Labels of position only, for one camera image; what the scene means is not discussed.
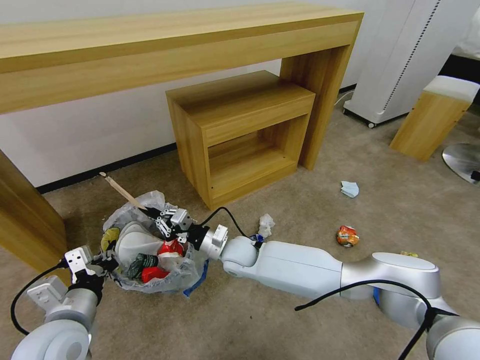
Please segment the chrome base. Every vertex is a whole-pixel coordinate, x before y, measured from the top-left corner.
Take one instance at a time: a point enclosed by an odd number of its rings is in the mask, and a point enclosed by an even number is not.
[[[474,185],[480,181],[471,178],[474,170],[480,171],[480,146],[472,144],[450,145],[443,150],[443,161],[459,177]]]

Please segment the floor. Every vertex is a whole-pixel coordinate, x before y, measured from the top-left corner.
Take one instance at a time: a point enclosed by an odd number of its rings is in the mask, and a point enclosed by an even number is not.
[[[480,116],[467,113],[445,145],[480,144]],[[372,252],[416,252],[441,268],[443,295],[462,315],[480,321],[479,188],[461,180],[441,158],[427,163],[389,149],[401,120],[375,129],[336,109],[314,171],[298,171],[228,205],[247,233],[269,213],[271,239],[319,247],[339,260]],[[210,212],[183,176],[170,152],[110,175],[135,196],[160,190],[166,200],[197,219]],[[356,181],[357,198],[340,193],[340,180]],[[65,218],[71,248],[98,248],[103,221],[124,200],[99,177],[46,195]],[[212,221],[230,227],[218,215]],[[360,242],[345,248],[335,241],[339,226],[358,230]],[[0,348],[11,354],[22,339],[10,323],[9,306],[36,273],[0,251]],[[332,298],[294,312],[305,299],[236,279],[212,263],[206,281],[190,299],[181,294],[127,292],[111,281],[97,313],[93,359],[396,359],[414,331],[385,316],[373,300]],[[42,323],[42,312],[23,298],[18,318],[27,329]],[[426,359],[425,338],[409,359]]]

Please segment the orange wrapper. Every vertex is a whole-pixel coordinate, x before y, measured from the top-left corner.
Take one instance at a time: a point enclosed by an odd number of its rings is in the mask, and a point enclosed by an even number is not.
[[[350,226],[342,225],[336,233],[336,241],[347,248],[357,245],[359,240],[357,231]]]

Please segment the wooden table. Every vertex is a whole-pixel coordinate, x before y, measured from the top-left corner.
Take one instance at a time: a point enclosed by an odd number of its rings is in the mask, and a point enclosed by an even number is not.
[[[281,58],[280,76],[316,93],[312,169],[362,17],[285,2],[2,25],[0,114]],[[67,249],[63,221],[1,151],[0,171],[0,245],[44,270]]]

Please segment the black cable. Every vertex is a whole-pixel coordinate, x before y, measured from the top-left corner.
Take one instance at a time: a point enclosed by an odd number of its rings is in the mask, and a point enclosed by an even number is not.
[[[235,224],[236,228],[238,229],[238,231],[240,232],[240,234],[242,234],[244,237],[248,238],[247,235],[245,235],[245,233],[242,231],[242,229],[240,228],[240,226],[237,224],[237,221],[235,220],[234,216],[232,215],[232,213],[230,212],[230,210],[228,210],[225,206],[220,206],[217,210],[215,210],[214,212],[212,212],[210,214],[209,217],[207,217],[205,220],[203,220],[202,223],[200,223],[199,225],[200,226],[204,226],[206,223],[208,223],[220,210],[225,210],[228,215],[230,215],[233,223]]]
[[[426,305],[426,311],[425,311],[425,317],[420,325],[420,327],[418,328],[418,330],[416,331],[415,335],[413,335],[413,337],[410,339],[410,341],[408,342],[407,346],[405,347],[405,349],[403,349],[403,351],[401,352],[400,356],[398,357],[398,360],[405,360],[407,358],[407,355],[409,354],[410,350],[412,350],[412,348],[414,347],[414,345],[417,343],[417,341],[420,339],[420,337],[422,336],[422,334],[424,333],[424,331],[429,328],[432,323],[433,323],[433,320],[434,320],[434,317],[436,316],[436,308],[435,307],[432,307],[432,305],[430,304],[429,300],[422,294],[420,293],[419,291],[415,290],[413,287],[410,287],[408,285],[405,285],[405,284],[402,284],[401,282],[397,282],[397,281],[391,281],[391,280],[380,280],[380,279],[377,279],[377,280],[365,280],[365,281],[358,281],[358,282],[354,282],[350,285],[346,285],[346,286],[342,286],[342,287],[339,287],[338,289],[336,290],[333,290],[333,291],[330,291],[328,293],[326,293],[325,295],[322,295],[320,297],[317,297],[316,299],[310,301],[310,302],[307,302],[306,304],[303,304],[303,305],[299,305],[299,306],[296,306],[295,307],[295,311],[300,311],[300,310],[303,310],[303,309],[306,309],[306,308],[309,308],[313,305],[316,305],[318,304],[319,302],[321,302],[322,300],[326,299],[326,298],[329,298],[331,297],[332,295],[335,295],[335,294],[338,294],[338,293],[341,293],[343,291],[346,291],[346,290],[349,290],[349,289],[352,289],[352,288],[356,288],[358,286],[362,286],[362,285],[370,285],[370,284],[389,284],[389,285],[395,285],[395,286],[398,286],[400,288],[403,288],[403,289],[406,289],[412,293],[414,293],[415,295],[417,295]]]
[[[28,282],[27,285],[25,285],[19,292],[18,294],[13,298],[13,301],[11,302],[11,305],[10,305],[10,318],[11,318],[11,322],[13,323],[13,326],[15,327],[15,329],[17,329],[19,332],[21,332],[22,334],[24,335],[28,335],[30,334],[27,330],[25,330],[20,324],[19,322],[17,321],[17,317],[15,316],[15,306],[17,305],[17,302],[18,300],[20,299],[20,296],[24,293],[25,290],[27,290],[34,282],[36,282],[37,280],[43,278],[45,275],[47,275],[48,273],[52,272],[53,270],[56,270],[56,269],[60,269],[60,268],[64,268],[65,267],[65,262],[64,260],[61,260],[57,265],[55,266],[52,266],[51,268],[49,268],[48,270],[45,270],[44,272],[42,272],[41,274],[38,274],[37,276],[35,276],[32,280],[30,280]]]

